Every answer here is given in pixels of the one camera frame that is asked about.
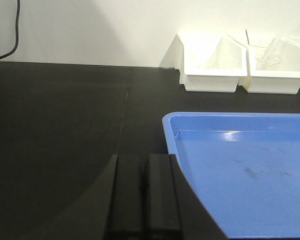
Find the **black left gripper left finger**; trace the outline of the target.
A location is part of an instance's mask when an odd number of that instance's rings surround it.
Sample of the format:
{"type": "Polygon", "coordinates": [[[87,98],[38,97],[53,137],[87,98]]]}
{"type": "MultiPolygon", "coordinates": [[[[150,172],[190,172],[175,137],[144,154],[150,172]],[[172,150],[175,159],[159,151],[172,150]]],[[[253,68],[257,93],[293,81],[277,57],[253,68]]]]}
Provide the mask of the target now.
{"type": "Polygon", "coordinates": [[[97,179],[96,240],[143,240],[143,177],[139,158],[113,154],[97,179]]]}

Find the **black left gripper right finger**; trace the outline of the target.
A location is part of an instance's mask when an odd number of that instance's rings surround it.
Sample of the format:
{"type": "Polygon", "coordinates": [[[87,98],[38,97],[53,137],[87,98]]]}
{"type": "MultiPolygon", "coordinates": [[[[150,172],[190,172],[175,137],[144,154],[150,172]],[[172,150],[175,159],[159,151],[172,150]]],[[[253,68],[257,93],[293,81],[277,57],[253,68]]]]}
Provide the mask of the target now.
{"type": "Polygon", "coordinates": [[[145,167],[147,240],[225,240],[185,179],[176,156],[151,154],[145,167]]]}

